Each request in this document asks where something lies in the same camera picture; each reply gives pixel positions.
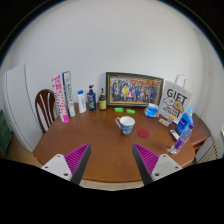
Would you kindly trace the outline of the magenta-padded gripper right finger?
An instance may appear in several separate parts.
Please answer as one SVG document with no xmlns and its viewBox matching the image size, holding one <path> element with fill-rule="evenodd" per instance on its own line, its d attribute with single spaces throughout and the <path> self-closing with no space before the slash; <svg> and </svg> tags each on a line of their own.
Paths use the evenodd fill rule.
<svg viewBox="0 0 224 224">
<path fill-rule="evenodd" d="M 167 154 L 158 155 L 138 144 L 132 146 L 132 154 L 144 185 L 182 169 L 182 167 Z"/>
</svg>

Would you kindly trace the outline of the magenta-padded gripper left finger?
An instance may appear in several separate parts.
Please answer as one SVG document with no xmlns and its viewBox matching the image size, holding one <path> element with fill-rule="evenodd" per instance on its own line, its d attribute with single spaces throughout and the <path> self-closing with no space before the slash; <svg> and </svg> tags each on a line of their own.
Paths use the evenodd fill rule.
<svg viewBox="0 0 224 224">
<path fill-rule="evenodd" d="M 91 155 L 91 145 L 85 144 L 66 155 L 56 154 L 42 169 L 79 185 Z"/>
</svg>

